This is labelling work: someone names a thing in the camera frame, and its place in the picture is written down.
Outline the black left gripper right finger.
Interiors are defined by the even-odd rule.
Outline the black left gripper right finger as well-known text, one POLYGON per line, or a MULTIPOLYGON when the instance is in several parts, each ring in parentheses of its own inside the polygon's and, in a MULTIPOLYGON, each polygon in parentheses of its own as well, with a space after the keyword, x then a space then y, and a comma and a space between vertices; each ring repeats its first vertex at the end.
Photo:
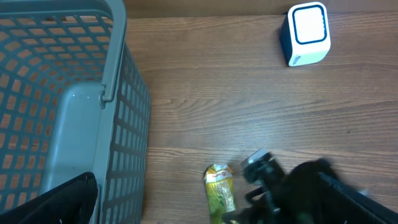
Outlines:
POLYGON ((397 224, 397 213, 329 175, 320 176, 320 220, 338 224, 397 224))

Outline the green snack packet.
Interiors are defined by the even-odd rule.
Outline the green snack packet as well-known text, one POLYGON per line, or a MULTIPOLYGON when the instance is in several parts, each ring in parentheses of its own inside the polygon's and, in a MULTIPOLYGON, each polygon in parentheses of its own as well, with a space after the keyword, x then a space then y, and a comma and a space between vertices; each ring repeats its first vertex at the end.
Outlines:
POLYGON ((236 210, 233 171, 228 165, 213 164, 204 173, 211 224, 224 223, 222 216, 236 210))

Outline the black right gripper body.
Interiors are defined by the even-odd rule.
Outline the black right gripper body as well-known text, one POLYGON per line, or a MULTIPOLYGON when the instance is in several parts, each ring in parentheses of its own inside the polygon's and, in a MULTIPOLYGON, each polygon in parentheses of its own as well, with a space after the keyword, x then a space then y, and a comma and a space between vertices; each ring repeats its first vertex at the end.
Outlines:
POLYGON ((248 192, 251 204, 222 216, 224 223, 322 223, 319 173, 331 171, 326 159, 304 162, 272 185, 261 184, 248 192))

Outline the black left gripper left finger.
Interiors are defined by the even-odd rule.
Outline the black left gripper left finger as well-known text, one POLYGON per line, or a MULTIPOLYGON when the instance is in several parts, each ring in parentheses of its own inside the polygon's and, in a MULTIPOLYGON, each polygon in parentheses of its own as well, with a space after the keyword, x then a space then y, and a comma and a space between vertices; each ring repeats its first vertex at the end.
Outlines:
POLYGON ((88 224, 98 198, 98 186, 92 172, 49 190, 39 197, 1 215, 2 224, 88 224))

